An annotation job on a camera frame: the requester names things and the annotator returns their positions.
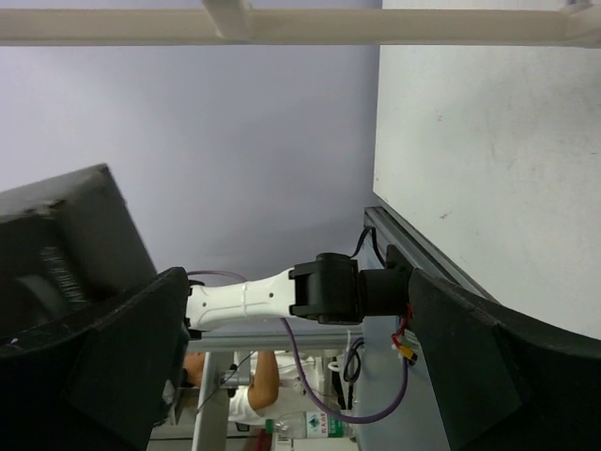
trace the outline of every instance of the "white t-shirt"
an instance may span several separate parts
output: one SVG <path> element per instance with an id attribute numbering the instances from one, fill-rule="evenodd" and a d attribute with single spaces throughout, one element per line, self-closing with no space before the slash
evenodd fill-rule
<path id="1" fill-rule="evenodd" d="M 276 351 L 275 358 L 280 372 L 280 390 L 278 399 L 266 409 L 255 412 L 248 401 L 248 388 L 240 387 L 229 401 L 228 420 L 244 425 L 262 426 L 267 419 L 276 419 L 293 412 L 315 410 L 316 407 L 302 390 L 299 373 L 292 354 L 287 351 Z M 317 391 L 320 371 L 316 359 L 302 359 L 302 369 L 309 384 Z M 251 372 L 256 370 L 256 353 L 251 357 Z"/>

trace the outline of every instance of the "white sleeve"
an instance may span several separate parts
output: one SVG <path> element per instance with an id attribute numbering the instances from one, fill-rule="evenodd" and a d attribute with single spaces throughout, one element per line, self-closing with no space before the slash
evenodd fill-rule
<path id="1" fill-rule="evenodd" d="M 265 423 L 265 418 L 259 415 L 251 407 L 248 400 L 249 387 L 239 387 L 236 394 L 229 400 L 229 416 L 228 421 L 234 423 L 242 423 L 243 425 L 262 426 Z"/>

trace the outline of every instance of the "person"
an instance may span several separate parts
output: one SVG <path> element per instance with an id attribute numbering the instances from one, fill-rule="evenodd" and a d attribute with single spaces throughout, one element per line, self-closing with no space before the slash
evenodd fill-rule
<path id="1" fill-rule="evenodd" d="M 204 352 L 186 354 L 184 372 L 189 384 L 200 387 L 204 365 Z M 318 387 L 316 359 L 303 358 L 302 367 L 311 387 Z M 256 352 L 251 357 L 251 372 L 251 385 L 239 387 L 230 399 L 228 421 L 262 426 L 265 420 L 316 408 L 302 388 L 294 358 L 289 352 Z"/>

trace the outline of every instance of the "green bottle label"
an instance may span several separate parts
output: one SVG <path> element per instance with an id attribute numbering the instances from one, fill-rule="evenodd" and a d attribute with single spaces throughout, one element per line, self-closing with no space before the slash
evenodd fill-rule
<path id="1" fill-rule="evenodd" d="M 332 439 L 345 436 L 344 423 L 329 417 L 324 412 L 307 412 L 306 420 L 308 439 Z"/>

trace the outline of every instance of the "robotic arm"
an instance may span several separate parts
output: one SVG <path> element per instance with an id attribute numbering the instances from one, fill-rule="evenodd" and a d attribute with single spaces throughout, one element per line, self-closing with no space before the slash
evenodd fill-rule
<path id="1" fill-rule="evenodd" d="M 190 328 L 210 331 L 240 319 L 299 317 L 321 324 L 359 324 L 365 316 L 407 313 L 409 273 L 359 271 L 357 261 L 321 254 L 267 279 L 227 287 L 192 286 Z"/>

